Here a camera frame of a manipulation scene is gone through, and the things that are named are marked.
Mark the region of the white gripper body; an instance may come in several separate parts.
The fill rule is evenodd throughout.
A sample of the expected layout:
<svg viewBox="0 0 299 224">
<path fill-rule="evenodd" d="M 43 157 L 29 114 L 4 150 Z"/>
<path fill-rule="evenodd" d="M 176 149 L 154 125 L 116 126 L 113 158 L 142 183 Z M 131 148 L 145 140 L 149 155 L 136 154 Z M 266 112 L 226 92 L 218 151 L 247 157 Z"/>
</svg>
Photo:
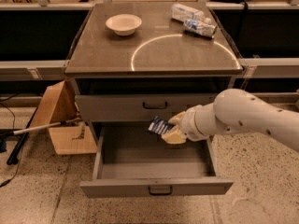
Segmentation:
<svg viewBox="0 0 299 224">
<path fill-rule="evenodd" d="M 210 135 L 214 135 L 218 128 L 213 104 L 189 108 L 180 120 L 179 128 L 193 142 L 205 140 Z"/>
</svg>

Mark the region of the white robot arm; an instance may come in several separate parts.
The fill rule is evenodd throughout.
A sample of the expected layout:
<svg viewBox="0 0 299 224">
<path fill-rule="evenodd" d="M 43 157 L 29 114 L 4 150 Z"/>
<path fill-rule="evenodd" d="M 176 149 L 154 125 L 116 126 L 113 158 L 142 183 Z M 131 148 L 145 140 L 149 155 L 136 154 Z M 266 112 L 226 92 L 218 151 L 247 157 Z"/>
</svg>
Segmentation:
<svg viewBox="0 0 299 224">
<path fill-rule="evenodd" d="M 274 107 L 251 93 L 228 89 L 209 105 L 197 105 L 169 120 L 174 127 L 162 135 L 172 145 L 197 142 L 215 134 L 256 132 L 299 151 L 299 113 Z"/>
</svg>

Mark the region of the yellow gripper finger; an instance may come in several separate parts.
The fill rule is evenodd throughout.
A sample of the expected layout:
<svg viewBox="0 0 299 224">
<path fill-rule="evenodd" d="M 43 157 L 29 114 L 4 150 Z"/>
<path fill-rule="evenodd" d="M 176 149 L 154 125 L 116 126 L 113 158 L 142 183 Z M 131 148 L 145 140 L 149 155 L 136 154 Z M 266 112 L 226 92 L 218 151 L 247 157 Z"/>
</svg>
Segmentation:
<svg viewBox="0 0 299 224">
<path fill-rule="evenodd" d="M 185 111 L 182 111 L 172 117 L 168 122 L 172 125 L 179 125 L 180 120 L 184 117 Z"/>
<path fill-rule="evenodd" d="M 186 135 L 181 131 L 179 126 L 174 126 L 167 133 L 162 135 L 162 139 L 170 145 L 179 145 L 186 142 Z"/>
</svg>

